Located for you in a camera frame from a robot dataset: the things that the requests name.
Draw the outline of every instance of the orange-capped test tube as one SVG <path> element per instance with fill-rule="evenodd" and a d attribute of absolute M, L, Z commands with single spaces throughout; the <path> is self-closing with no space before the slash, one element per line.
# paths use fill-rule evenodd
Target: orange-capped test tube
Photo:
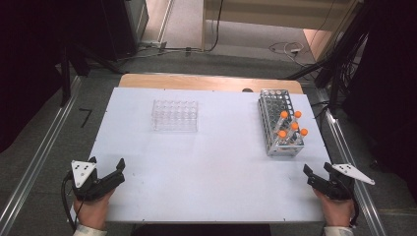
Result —
<path fill-rule="evenodd" d="M 294 133 L 298 130 L 298 123 L 294 122 L 291 124 L 291 126 L 289 127 L 289 131 L 286 137 L 286 141 L 290 141 L 292 139 L 292 137 L 294 136 Z"/>
<path fill-rule="evenodd" d="M 275 145 L 276 146 L 285 145 L 286 144 L 286 135 L 287 134 L 286 134 L 285 131 L 278 131 L 276 141 L 275 141 Z"/>

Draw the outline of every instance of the white sleeve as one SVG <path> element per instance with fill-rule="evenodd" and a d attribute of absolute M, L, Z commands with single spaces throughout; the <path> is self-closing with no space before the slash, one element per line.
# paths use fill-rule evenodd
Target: white sleeve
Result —
<path fill-rule="evenodd" d="M 325 227 L 326 236 L 353 236 L 353 232 L 348 227 Z"/>
<path fill-rule="evenodd" d="M 73 236 L 105 236 L 107 231 L 101 231 L 79 224 Z"/>

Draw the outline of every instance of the robotic hand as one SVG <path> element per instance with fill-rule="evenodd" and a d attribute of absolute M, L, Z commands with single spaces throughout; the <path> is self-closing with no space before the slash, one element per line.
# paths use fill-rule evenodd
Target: robotic hand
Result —
<path fill-rule="evenodd" d="M 356 219 L 359 215 L 359 206 L 354 197 L 355 179 L 361 180 L 371 185 L 375 185 L 375 181 L 368 178 L 357 168 L 351 164 L 334 164 L 325 163 L 325 170 L 328 172 L 328 180 L 313 173 L 313 170 L 304 165 L 303 172 L 309 177 L 307 184 L 328 196 L 331 200 L 345 201 L 353 200 L 355 207 L 355 215 L 351 218 L 350 225 L 356 225 Z"/>
<path fill-rule="evenodd" d="M 73 192 L 79 201 L 94 201 L 102 198 L 105 194 L 125 182 L 123 170 L 125 160 L 120 159 L 116 170 L 102 179 L 97 178 L 97 163 L 95 157 L 89 162 L 73 161 Z"/>

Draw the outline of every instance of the white tabletop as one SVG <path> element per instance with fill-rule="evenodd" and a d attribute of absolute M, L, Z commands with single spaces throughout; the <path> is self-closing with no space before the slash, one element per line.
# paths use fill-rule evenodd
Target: white tabletop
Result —
<path fill-rule="evenodd" d="M 116 222 L 323 220 L 303 166 L 328 178 L 328 153 L 306 95 L 290 94 L 307 128 L 295 157 L 267 156 L 259 95 L 251 92 L 115 88 L 90 156 L 98 177 L 125 158 L 126 181 L 110 201 Z M 196 100 L 197 133 L 157 132 L 155 99 Z"/>

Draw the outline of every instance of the test tube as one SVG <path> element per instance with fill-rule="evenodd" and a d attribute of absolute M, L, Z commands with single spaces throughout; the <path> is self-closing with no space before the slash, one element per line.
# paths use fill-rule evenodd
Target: test tube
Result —
<path fill-rule="evenodd" d="M 297 130 L 298 130 L 298 123 L 297 123 L 297 122 L 292 123 L 292 124 L 291 124 L 291 126 L 290 126 L 290 128 L 289 128 L 289 131 L 288 131 L 287 137 L 286 137 L 286 139 L 285 139 L 287 143 L 288 143 L 288 142 L 292 139 L 292 137 L 293 137 L 294 133 L 295 133 Z"/>
<path fill-rule="evenodd" d="M 288 112 L 281 111 L 281 114 L 279 115 L 279 119 L 276 122 L 275 128 L 273 128 L 273 132 L 276 133 L 281 128 L 282 124 L 284 123 L 285 119 L 288 117 Z"/>
<path fill-rule="evenodd" d="M 301 145 L 304 137 L 307 136 L 309 131 L 307 129 L 301 129 L 300 134 L 297 136 L 297 139 L 294 141 L 293 145 Z"/>
<path fill-rule="evenodd" d="M 280 145 L 285 145 L 286 144 L 286 132 L 285 131 L 279 131 L 277 133 L 277 137 L 275 140 L 275 145 L 276 146 L 280 146 Z"/>

